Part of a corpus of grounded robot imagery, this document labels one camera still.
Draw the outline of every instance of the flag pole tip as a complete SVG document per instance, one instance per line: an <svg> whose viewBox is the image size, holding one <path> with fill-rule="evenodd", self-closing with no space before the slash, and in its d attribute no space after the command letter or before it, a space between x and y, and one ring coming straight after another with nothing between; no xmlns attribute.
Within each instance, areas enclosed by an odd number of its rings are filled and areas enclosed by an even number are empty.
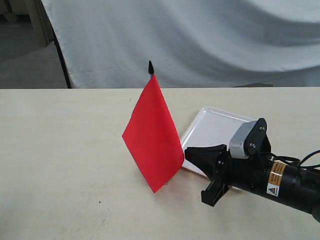
<svg viewBox="0 0 320 240"><path fill-rule="evenodd" d="M148 72L149 72L150 75L155 73L155 69L154 69L154 66L152 65L151 61L149 61Z"/></svg>

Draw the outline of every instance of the red flag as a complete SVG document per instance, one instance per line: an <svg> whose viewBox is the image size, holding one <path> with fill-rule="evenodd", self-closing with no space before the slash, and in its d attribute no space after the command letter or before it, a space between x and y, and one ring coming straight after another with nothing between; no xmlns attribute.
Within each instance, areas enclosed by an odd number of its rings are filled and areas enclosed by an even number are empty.
<svg viewBox="0 0 320 240"><path fill-rule="evenodd" d="M155 74L143 89L122 138L154 193L181 168L184 152Z"/></svg>

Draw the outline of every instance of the tray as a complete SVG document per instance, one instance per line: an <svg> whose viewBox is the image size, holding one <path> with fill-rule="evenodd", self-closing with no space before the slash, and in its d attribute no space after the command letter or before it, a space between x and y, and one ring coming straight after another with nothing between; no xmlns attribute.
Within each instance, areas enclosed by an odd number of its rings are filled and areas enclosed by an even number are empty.
<svg viewBox="0 0 320 240"><path fill-rule="evenodd" d="M181 138L183 151L187 147L211 147L229 142L241 124L253 118L206 106L202 108ZM184 160L183 168L206 176L199 168Z"/></svg>

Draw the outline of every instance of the tabletop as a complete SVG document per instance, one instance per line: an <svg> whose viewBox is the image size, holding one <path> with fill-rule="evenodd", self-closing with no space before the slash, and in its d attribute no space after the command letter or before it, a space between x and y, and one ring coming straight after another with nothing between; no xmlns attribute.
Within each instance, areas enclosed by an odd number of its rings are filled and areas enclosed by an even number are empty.
<svg viewBox="0 0 320 240"><path fill-rule="evenodd" d="M121 137L141 91L0 90L1 240L319 237L311 215L244 191L203 204L208 180L183 169L154 194ZM162 91L180 137L212 106L265 118L278 155L320 148L320 88Z"/></svg>

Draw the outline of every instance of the white cloth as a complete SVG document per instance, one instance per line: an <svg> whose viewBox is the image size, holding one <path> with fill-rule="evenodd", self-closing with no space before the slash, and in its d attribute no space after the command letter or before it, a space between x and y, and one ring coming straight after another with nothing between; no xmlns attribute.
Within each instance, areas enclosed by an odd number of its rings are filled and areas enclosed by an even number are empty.
<svg viewBox="0 0 320 240"><path fill-rule="evenodd" d="M78 88L320 86L318 0L42 0Z"/></svg>

